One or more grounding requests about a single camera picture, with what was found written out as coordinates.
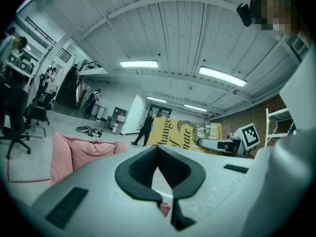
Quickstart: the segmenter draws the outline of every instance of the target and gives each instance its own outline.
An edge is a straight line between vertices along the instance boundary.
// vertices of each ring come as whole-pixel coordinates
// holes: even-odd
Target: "staircase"
[[[76,88],[77,88],[77,75],[74,75],[67,83],[66,79],[63,81],[55,102],[64,106],[76,109]]]

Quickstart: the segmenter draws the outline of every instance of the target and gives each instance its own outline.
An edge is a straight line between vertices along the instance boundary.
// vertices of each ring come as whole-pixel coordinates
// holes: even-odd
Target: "yellow banner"
[[[171,145],[178,148],[220,155],[208,149],[200,148],[197,140],[222,139],[222,126],[217,123],[155,118],[148,145]]]

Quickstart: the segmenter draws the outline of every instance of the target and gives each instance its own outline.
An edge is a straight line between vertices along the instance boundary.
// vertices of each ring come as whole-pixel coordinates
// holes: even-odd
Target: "white ceiling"
[[[121,83],[140,86],[171,105],[203,106],[213,116],[283,85],[297,67],[276,38],[243,25],[236,6],[249,1],[47,0],[47,13],[61,27],[67,18],[78,30],[81,48]],[[53,15],[52,8],[65,17]],[[123,69],[119,63],[145,59],[158,60],[158,70]],[[200,75],[200,66],[248,84],[241,88]]]

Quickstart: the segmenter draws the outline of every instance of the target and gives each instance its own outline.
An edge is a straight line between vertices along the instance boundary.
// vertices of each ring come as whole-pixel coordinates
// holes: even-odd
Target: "doorway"
[[[167,107],[163,107],[163,106],[159,106],[159,105],[150,105],[149,111],[154,111],[155,112],[155,116],[157,118],[160,117],[165,117],[165,118],[169,118],[172,112],[172,109],[167,108]]]

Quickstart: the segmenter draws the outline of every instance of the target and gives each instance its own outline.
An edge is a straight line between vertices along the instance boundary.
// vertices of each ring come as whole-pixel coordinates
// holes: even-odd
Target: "ceiling light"
[[[161,99],[157,99],[157,98],[153,98],[153,97],[147,97],[148,99],[154,100],[154,101],[159,101],[159,102],[163,102],[166,103],[167,101],[165,100],[161,100]]]
[[[125,61],[120,64],[124,68],[158,68],[157,61]]]
[[[199,111],[202,111],[202,112],[206,112],[207,110],[205,109],[201,109],[201,108],[198,108],[198,107],[194,107],[194,106],[191,106],[191,105],[184,105],[185,107],[189,107],[189,108],[192,108],[192,109],[196,109],[196,110],[199,110]]]
[[[240,87],[244,87],[247,84],[247,81],[243,79],[239,79],[237,77],[233,77],[231,75],[228,75],[226,73],[214,70],[214,69],[209,69],[206,67],[200,67],[199,73],[202,75],[210,76],[210,77],[215,77],[224,81],[231,82],[233,84],[236,84]]]

